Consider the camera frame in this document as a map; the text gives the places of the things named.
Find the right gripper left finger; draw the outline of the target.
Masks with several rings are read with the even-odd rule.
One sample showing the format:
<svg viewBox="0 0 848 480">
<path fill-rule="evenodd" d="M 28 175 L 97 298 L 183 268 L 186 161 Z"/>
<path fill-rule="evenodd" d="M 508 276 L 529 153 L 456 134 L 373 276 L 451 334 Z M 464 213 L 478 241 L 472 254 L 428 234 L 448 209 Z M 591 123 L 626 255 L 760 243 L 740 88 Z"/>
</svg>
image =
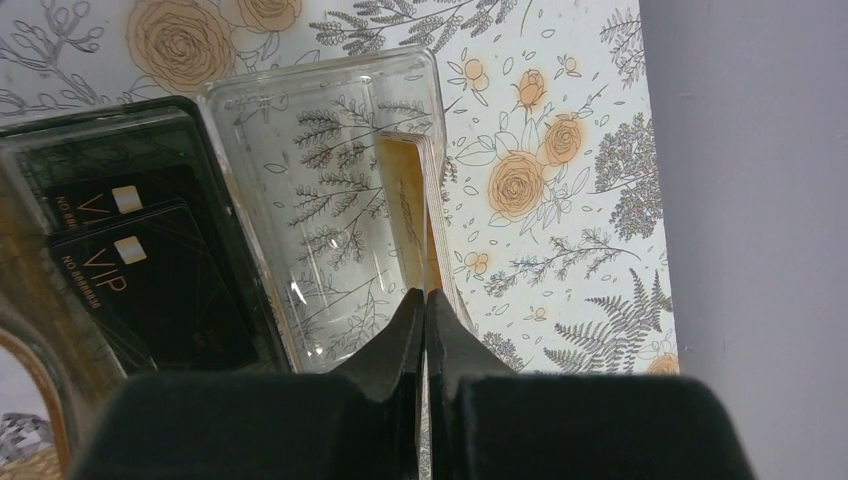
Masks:
<svg viewBox="0 0 848 480">
<path fill-rule="evenodd" d="M 417 479 L 424 292 L 407 291 L 389 323 L 333 370 L 354 388 L 340 433 L 343 479 Z"/>
</svg>

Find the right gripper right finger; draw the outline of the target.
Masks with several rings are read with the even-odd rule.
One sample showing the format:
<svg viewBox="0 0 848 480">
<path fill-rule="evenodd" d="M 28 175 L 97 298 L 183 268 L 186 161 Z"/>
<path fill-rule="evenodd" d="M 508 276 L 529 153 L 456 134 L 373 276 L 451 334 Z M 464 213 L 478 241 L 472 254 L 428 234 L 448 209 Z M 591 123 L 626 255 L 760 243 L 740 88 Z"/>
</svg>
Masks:
<svg viewBox="0 0 848 480">
<path fill-rule="evenodd" d="M 513 375 L 515 371 L 460 322 L 445 292 L 428 293 L 425 312 L 431 473 L 434 479 L 463 479 L 465 427 L 460 383 L 465 378 Z"/>
</svg>

